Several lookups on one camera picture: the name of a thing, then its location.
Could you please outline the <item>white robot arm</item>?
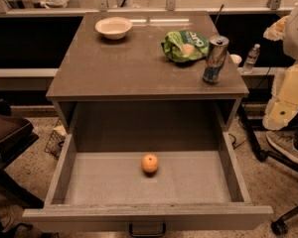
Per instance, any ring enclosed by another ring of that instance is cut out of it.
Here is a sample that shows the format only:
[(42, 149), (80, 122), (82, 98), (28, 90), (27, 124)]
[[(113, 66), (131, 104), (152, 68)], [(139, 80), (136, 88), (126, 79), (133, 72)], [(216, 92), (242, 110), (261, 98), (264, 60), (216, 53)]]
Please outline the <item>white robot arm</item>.
[(298, 3), (288, 16), (264, 32), (268, 40), (283, 41), (283, 52), (295, 59), (287, 69), (278, 69), (271, 88), (262, 125), (268, 130), (280, 130), (298, 114)]

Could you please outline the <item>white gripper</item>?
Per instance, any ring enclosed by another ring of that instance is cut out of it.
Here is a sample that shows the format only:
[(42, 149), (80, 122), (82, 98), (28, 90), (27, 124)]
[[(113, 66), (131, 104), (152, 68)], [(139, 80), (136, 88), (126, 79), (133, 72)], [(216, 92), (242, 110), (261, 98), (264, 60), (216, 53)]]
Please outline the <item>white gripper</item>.
[[(287, 19), (284, 16), (273, 23), (265, 30), (263, 37), (270, 41), (283, 40)], [(271, 98), (266, 105), (262, 125), (267, 130), (281, 130), (298, 113), (298, 62), (285, 71), (278, 98), (280, 100)]]

